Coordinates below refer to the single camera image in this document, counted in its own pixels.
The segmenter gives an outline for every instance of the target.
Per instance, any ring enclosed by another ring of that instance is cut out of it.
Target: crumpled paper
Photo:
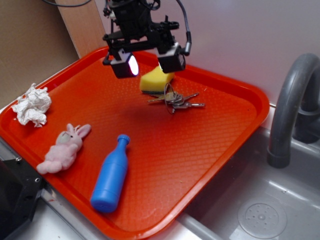
[[[17,98],[18,103],[11,108],[17,113],[17,119],[22,125],[26,125],[29,121],[34,123],[34,127],[41,128],[46,124],[46,111],[51,105],[51,98],[48,94],[48,88],[36,89],[33,83],[26,91],[25,98],[22,96]]]

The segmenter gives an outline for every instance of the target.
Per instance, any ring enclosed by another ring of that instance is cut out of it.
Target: black bracket
[[[32,222],[44,183],[24,159],[0,160],[1,240],[12,239]]]

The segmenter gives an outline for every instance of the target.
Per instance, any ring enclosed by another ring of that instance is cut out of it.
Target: bottle cap
[[[118,142],[119,142],[120,139],[126,140],[127,144],[130,142],[130,137],[125,135],[125,134],[121,134],[121,135],[118,136]]]

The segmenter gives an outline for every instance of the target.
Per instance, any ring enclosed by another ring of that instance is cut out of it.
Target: pink plush rabbit
[[[74,163],[77,152],[82,147],[82,138],[90,132],[91,126],[86,124],[73,127],[68,123],[66,129],[67,131],[60,133],[55,145],[50,147],[44,162],[36,167],[40,174],[55,174],[68,169]]]

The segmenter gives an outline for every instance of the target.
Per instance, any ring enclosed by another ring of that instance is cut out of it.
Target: blue bottle
[[[126,146],[130,142],[127,135],[118,136],[116,148],[106,157],[95,184],[90,203],[103,213],[116,210],[128,170]]]

